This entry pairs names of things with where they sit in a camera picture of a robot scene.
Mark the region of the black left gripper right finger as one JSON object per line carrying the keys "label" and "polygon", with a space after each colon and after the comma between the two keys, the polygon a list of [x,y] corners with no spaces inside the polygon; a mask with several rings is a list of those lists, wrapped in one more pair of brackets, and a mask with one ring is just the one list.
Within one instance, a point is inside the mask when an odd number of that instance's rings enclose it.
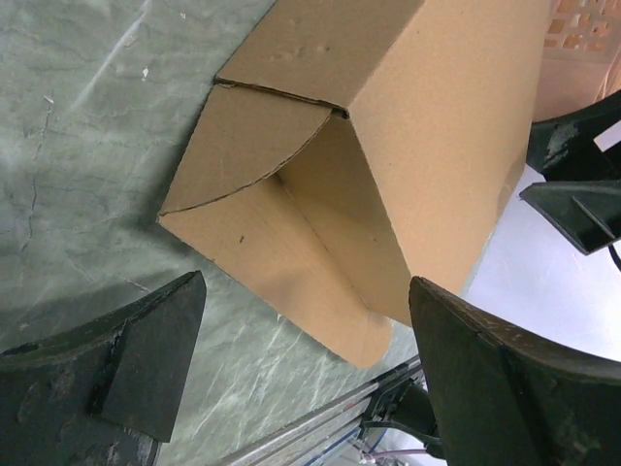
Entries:
{"label": "black left gripper right finger", "polygon": [[412,328],[450,465],[617,465],[620,364],[415,277]]}

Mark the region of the brown cardboard box sheet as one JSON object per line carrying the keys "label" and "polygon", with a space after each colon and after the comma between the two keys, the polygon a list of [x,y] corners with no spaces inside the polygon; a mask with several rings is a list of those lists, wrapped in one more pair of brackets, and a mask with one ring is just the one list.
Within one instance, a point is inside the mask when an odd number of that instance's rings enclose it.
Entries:
{"label": "brown cardboard box sheet", "polygon": [[520,179],[546,1],[278,1],[216,73],[158,223],[359,368],[467,281]]}

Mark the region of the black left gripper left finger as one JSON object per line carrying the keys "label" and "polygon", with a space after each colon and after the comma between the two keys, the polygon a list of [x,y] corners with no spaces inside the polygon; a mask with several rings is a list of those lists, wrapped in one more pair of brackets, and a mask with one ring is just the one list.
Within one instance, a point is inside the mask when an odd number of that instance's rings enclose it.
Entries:
{"label": "black left gripper left finger", "polygon": [[201,272],[1,354],[4,465],[153,465],[170,442],[206,302]]}

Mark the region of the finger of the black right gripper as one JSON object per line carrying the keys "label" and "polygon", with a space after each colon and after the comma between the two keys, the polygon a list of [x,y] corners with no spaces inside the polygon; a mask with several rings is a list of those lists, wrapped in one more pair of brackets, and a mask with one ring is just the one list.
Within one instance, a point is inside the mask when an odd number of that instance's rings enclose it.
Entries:
{"label": "finger of the black right gripper", "polygon": [[533,183],[519,194],[582,254],[620,240],[620,182]]}
{"label": "finger of the black right gripper", "polygon": [[548,182],[620,178],[620,145],[598,148],[595,138],[620,120],[620,93],[586,108],[532,124],[526,163]]}

